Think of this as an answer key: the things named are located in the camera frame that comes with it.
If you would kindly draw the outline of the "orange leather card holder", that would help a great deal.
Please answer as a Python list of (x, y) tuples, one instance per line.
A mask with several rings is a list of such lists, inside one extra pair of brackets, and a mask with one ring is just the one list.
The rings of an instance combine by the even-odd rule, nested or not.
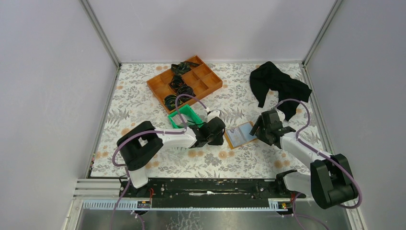
[(229, 128), (225, 132), (225, 138), (231, 149), (236, 149), (242, 145), (255, 141), (256, 136), (250, 134), (253, 128), (252, 121), (243, 123), (233, 128)]

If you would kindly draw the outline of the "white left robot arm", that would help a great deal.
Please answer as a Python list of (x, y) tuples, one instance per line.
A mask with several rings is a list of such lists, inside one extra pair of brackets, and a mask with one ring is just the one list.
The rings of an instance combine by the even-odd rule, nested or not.
[(201, 148), (205, 145), (222, 145), (226, 125), (215, 117), (201, 126), (186, 129), (158, 129), (144, 121), (117, 141), (120, 153), (131, 180), (130, 191), (137, 197), (148, 192), (147, 163), (161, 150), (171, 148)]

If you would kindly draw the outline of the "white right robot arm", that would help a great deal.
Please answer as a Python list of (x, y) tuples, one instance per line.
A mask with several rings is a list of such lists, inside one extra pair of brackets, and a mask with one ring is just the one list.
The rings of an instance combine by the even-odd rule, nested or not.
[(250, 134), (294, 155), (310, 171), (310, 174), (297, 170), (277, 174), (274, 190), (278, 196), (301, 193), (311, 196), (323, 209), (342, 206), (353, 199), (362, 200), (348, 159), (342, 154), (329, 155), (302, 140), (297, 131), (283, 125), (276, 109), (261, 113)]

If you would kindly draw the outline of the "silver VIP card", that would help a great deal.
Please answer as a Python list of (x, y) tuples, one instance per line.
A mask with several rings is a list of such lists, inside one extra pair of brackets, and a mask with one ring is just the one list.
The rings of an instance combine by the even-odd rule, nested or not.
[(228, 139), (232, 147), (240, 146), (244, 143), (245, 139), (238, 127), (226, 131)]

